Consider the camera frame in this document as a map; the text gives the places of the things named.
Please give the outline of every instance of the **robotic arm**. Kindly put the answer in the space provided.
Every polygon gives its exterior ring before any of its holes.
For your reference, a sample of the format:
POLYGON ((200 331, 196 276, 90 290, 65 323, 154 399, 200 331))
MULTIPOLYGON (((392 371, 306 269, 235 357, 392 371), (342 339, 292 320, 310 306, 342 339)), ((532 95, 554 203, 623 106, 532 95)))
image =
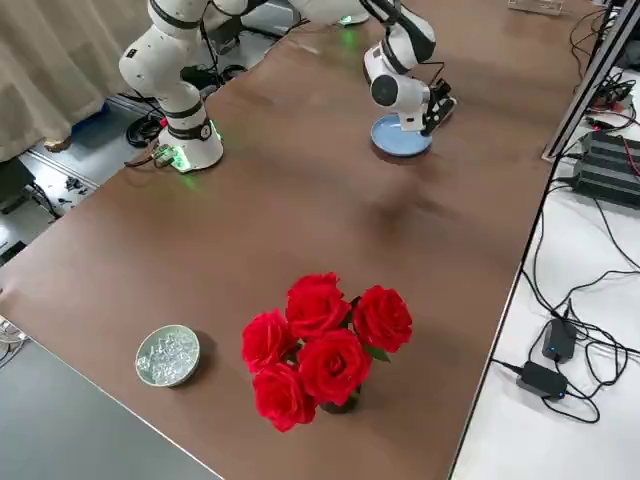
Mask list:
MULTIPOLYGON (((125 81, 153 96, 167 118, 156 159, 181 172, 202 169, 222 157, 222 142, 208 118, 198 90, 180 71, 200 44, 199 26, 209 3, 224 15, 244 15, 265 0, 149 0, 153 25, 120 59, 125 81)), ((426 62, 435 48, 429 23, 399 0, 290 0, 315 23, 337 23, 366 10, 386 28, 384 38, 365 54, 365 71, 374 101, 398 113, 404 130, 429 135, 455 106, 448 85, 436 89, 405 75, 426 62)))

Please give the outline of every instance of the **green leaf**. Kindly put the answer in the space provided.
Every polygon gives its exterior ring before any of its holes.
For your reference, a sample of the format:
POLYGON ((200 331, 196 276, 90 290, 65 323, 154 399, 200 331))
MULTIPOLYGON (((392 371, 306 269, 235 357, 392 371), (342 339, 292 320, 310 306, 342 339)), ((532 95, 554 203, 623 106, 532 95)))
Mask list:
POLYGON ((351 304, 351 310, 347 312, 344 316, 344 320, 340 322, 340 328, 349 328, 349 324, 353 321, 353 311, 356 309, 356 305, 358 305, 359 301, 360 297, 356 297, 349 302, 351 304))
POLYGON ((364 348, 364 351, 367 352, 376 360, 380 360, 381 362, 391 363, 391 359, 389 358, 389 355, 387 355, 387 352, 385 352, 381 348, 372 347, 370 345, 362 345, 362 348, 364 348))

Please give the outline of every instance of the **metal dish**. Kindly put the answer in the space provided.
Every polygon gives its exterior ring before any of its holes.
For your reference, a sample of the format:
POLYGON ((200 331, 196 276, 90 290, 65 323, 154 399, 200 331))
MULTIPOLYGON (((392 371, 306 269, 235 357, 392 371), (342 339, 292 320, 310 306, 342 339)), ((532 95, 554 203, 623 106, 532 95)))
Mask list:
POLYGON ((183 325, 166 325, 144 339, 136 354, 136 373, 152 387, 175 387, 184 383, 200 360, 200 342, 183 325))

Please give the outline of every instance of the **green indicator light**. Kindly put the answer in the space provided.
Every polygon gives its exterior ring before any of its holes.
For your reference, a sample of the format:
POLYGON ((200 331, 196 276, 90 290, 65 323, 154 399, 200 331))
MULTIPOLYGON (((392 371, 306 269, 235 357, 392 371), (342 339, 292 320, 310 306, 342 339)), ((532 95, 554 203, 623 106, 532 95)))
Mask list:
POLYGON ((173 160, 171 160, 171 165, 173 168, 178 170, 179 172, 185 172, 187 170, 191 170, 191 163, 187 160, 187 157, 184 155, 184 151, 181 147, 174 147, 174 156, 173 160))
POLYGON ((342 43, 344 43, 347 48, 355 48, 357 39, 353 30, 347 29, 342 32, 342 43))
POLYGON ((222 141, 222 135, 220 135, 218 133, 218 130, 216 129, 216 125, 213 123, 213 120, 209 120, 211 122, 211 130, 213 130, 213 133, 216 134, 216 137, 218 137, 218 140, 222 141))

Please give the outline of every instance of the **small round dish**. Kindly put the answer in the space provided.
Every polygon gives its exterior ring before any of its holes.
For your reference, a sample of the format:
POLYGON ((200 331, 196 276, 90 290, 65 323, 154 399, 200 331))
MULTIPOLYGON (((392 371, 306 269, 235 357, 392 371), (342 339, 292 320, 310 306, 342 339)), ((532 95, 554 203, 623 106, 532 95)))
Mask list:
POLYGON ((383 152, 395 157, 413 157, 431 145, 431 136, 402 130, 398 115, 385 115, 371 127, 371 140, 383 152))
POLYGON ((136 373, 152 387, 184 383, 200 360, 200 342, 184 325, 166 325, 151 333, 138 348, 136 373))

